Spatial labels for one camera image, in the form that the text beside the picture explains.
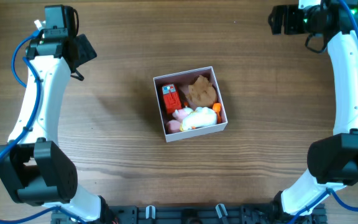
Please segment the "red toy truck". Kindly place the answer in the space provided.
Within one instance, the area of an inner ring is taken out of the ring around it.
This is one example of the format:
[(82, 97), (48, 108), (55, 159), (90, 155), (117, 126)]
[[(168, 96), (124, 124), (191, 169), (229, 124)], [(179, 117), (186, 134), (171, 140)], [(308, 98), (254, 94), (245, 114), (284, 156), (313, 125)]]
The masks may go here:
[(182, 109), (180, 97), (174, 84), (162, 87), (163, 102), (167, 114), (172, 114), (175, 110)]

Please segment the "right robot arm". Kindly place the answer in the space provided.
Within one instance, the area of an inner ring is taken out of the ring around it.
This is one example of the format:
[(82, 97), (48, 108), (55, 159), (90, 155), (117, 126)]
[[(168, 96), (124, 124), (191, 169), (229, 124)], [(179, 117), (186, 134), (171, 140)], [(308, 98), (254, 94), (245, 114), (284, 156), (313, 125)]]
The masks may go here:
[(300, 1), (274, 6), (272, 34), (323, 38), (334, 73), (336, 117), (331, 137), (311, 144), (307, 170), (275, 201), (292, 221), (310, 215), (328, 196), (358, 183), (358, 2)]

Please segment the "white cardboard box pink inside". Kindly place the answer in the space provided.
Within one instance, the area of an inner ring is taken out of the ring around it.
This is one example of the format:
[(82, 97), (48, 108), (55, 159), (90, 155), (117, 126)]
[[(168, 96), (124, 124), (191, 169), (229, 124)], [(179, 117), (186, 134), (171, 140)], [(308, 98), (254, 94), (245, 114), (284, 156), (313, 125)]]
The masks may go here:
[[(167, 128), (165, 127), (165, 122), (168, 121), (168, 114), (165, 112), (165, 107), (163, 105), (163, 96), (160, 94), (162, 91), (162, 87), (164, 84), (173, 83), (178, 85), (189, 85), (192, 81), (195, 81), (200, 75), (206, 77), (213, 85), (213, 88), (217, 91), (218, 94), (218, 103), (222, 104), (222, 110), (220, 114), (223, 117), (223, 121), (220, 124), (215, 124), (210, 127), (205, 128), (196, 128), (194, 131), (187, 131), (184, 133), (176, 133), (176, 134), (168, 134)], [(192, 138), (195, 136), (200, 136), (204, 134), (215, 133), (219, 131), (223, 131), (224, 128), (227, 126), (227, 115), (226, 110), (223, 105), (223, 100), (221, 98), (221, 93), (219, 89), (219, 85), (215, 76), (215, 72), (212, 67), (204, 67), (204, 68), (197, 68), (194, 70), (188, 70), (184, 72), (172, 73), (168, 75), (162, 75), (159, 77), (154, 77), (154, 87), (155, 92), (157, 95), (158, 101), (158, 108), (160, 110), (160, 118), (164, 126), (164, 135), (166, 142), (177, 141), (186, 138)]]

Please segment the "white plush duck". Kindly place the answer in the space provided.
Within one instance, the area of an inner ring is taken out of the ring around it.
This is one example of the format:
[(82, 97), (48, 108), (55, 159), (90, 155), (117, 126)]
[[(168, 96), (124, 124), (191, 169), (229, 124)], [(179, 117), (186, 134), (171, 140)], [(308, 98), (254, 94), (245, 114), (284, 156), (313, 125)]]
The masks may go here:
[(183, 119), (180, 125), (180, 131), (184, 132), (214, 126), (221, 122), (220, 112), (220, 103), (215, 103), (212, 108), (197, 107)]

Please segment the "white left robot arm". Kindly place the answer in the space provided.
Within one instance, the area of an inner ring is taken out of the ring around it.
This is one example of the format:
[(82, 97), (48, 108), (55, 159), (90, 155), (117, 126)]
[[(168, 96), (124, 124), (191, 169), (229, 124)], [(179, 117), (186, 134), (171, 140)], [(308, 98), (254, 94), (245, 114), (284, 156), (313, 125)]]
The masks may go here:
[(45, 20), (23, 41), (29, 76), (16, 125), (0, 146), (0, 179), (15, 203), (59, 210), (80, 223), (102, 219), (102, 200), (78, 184), (77, 170), (58, 145), (58, 121), (70, 78), (95, 58), (79, 34), (77, 11), (47, 6)]

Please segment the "brown plush toy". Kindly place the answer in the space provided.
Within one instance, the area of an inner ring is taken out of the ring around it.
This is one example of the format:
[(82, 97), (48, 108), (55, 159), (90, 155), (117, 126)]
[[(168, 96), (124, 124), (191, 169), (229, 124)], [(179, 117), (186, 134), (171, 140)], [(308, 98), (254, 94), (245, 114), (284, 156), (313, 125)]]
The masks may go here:
[(188, 86), (187, 99), (197, 107), (212, 107), (218, 101), (213, 84), (200, 75), (194, 84)]

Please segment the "pink plush pig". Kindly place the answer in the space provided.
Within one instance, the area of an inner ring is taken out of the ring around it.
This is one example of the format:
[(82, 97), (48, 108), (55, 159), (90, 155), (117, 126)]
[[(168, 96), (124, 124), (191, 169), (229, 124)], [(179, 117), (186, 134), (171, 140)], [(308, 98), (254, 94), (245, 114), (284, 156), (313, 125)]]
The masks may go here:
[(173, 119), (166, 123), (166, 129), (168, 134), (179, 133), (182, 121), (192, 112), (193, 110), (189, 107), (185, 107), (180, 110), (175, 110), (172, 113)]

